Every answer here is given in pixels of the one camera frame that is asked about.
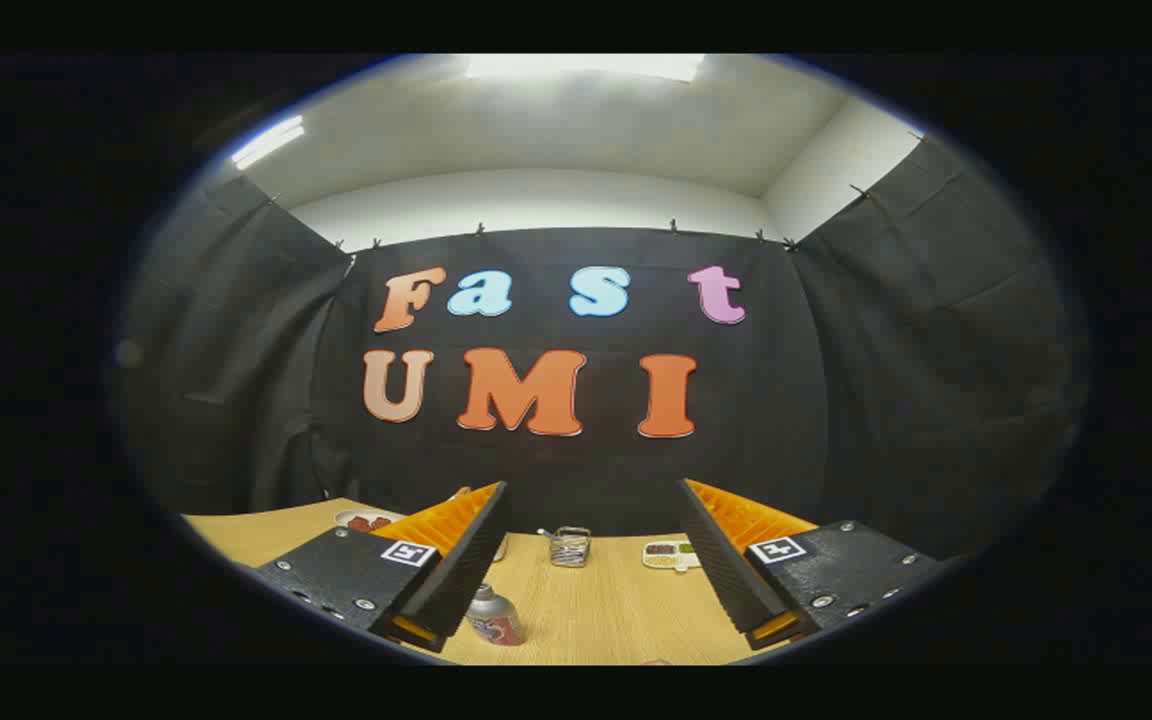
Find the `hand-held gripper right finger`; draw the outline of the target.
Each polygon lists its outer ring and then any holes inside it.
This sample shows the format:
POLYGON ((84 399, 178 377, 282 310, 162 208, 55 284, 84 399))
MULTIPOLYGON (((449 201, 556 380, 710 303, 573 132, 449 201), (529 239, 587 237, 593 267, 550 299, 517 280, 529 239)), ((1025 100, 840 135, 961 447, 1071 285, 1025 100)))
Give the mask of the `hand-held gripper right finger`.
POLYGON ((680 480, 679 493, 687 541, 751 650, 832 632, 942 568, 859 521, 817 525, 692 479, 680 480))

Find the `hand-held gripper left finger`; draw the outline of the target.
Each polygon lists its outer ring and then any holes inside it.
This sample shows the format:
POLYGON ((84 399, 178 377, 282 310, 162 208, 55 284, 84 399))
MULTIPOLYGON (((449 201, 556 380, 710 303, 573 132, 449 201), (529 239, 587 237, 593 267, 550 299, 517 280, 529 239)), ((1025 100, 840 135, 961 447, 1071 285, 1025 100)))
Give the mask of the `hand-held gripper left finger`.
POLYGON ((497 482, 370 532, 333 526, 253 574, 353 632, 439 652, 488 573, 508 510, 497 482))

